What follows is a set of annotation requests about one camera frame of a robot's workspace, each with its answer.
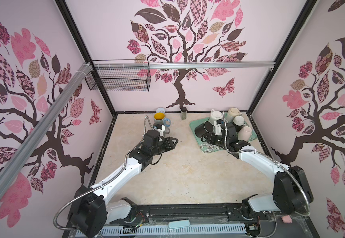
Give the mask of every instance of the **cup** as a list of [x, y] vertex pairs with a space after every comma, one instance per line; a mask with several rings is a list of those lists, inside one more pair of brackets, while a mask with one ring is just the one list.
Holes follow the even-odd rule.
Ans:
[[195, 135], [199, 138], [202, 138], [205, 134], [213, 132], [213, 125], [209, 121], [205, 121], [203, 124], [200, 124], [195, 128]]
[[167, 127], [171, 125], [170, 119], [168, 119], [163, 112], [157, 112], [154, 114], [154, 122], [162, 122], [163, 125]]
[[213, 123], [219, 119], [223, 118], [223, 114], [219, 111], [215, 111], [214, 109], [211, 109], [211, 114], [209, 115], [209, 121], [213, 125]]
[[242, 116], [235, 116], [233, 119], [234, 127], [236, 128], [236, 132], [239, 132], [244, 125], [245, 119]]
[[237, 134], [237, 137], [239, 140], [245, 140], [248, 141], [249, 138], [252, 135], [252, 129], [249, 126], [244, 126], [239, 133]]
[[241, 112], [236, 107], [232, 107], [231, 109], [228, 110], [228, 113], [225, 116], [225, 119], [229, 122], [232, 122], [236, 116], [240, 116], [240, 115], [241, 115]]

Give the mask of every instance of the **wallpaper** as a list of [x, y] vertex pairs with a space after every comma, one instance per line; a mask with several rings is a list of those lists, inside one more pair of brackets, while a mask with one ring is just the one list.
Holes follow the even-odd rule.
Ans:
[[[260, 1], [242, 0], [91, 3], [88, 12], [95, 13], [88, 20], [83, 17], [83, 11], [87, 14], [86, 2], [70, 1], [68, 5], [94, 60], [174, 63], [274, 60], [304, 1], [263, 3], [267, 4], [264, 10]], [[275, 15], [279, 12], [273, 7], [276, 5], [285, 9], [282, 15]], [[246, 110], [267, 70], [152, 69], [149, 92], [108, 94], [117, 111], [155, 110], [161, 106], [170, 111], [232, 106]], [[146, 78], [147, 70], [140, 70], [138, 76]]]
[[[28, 8], [0, 4], [1, 172], [83, 60], [52, 1], [32, 2], [49, 17], [40, 24], [28, 23]], [[55, 38], [49, 25], [62, 33]], [[100, 93], [83, 81], [0, 200], [0, 237], [62, 235], [53, 216], [87, 183], [110, 120]], [[66, 223], [66, 214], [59, 219]]]
[[345, 238], [345, 1], [319, 3], [254, 117], [276, 159], [306, 172], [320, 236]]

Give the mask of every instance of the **mug handle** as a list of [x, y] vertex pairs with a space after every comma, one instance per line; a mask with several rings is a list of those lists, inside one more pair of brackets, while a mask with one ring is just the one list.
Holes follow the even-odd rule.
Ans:
[[163, 122], [164, 122], [164, 126], [169, 127], [169, 126], [171, 125], [171, 121], [170, 121], [170, 119], [168, 119], [168, 118], [165, 118], [165, 119], [163, 120]]

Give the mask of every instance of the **wire basket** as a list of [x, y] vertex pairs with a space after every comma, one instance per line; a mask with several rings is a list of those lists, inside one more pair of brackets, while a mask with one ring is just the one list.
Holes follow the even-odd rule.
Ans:
[[105, 90], [148, 92], [150, 89], [148, 60], [95, 60], [94, 68], [98, 77], [91, 71], [85, 78], [90, 90], [99, 90], [96, 80], [101, 80]]

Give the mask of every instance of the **butterfly decal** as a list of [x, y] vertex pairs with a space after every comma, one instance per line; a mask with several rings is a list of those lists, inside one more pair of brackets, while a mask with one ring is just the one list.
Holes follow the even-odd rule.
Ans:
[[224, 98], [224, 95], [228, 93], [234, 93], [234, 78], [229, 80], [228, 83], [225, 85], [225, 87], [215, 87], [212, 88], [215, 92], [218, 92], [220, 96]]
[[96, 103], [93, 102], [92, 99], [90, 100], [90, 104], [92, 105], [93, 116], [90, 117], [89, 125], [92, 125], [93, 123], [98, 123], [98, 122], [100, 122], [99, 113], [101, 112], [102, 109], [100, 109], [99, 106], [96, 106]]

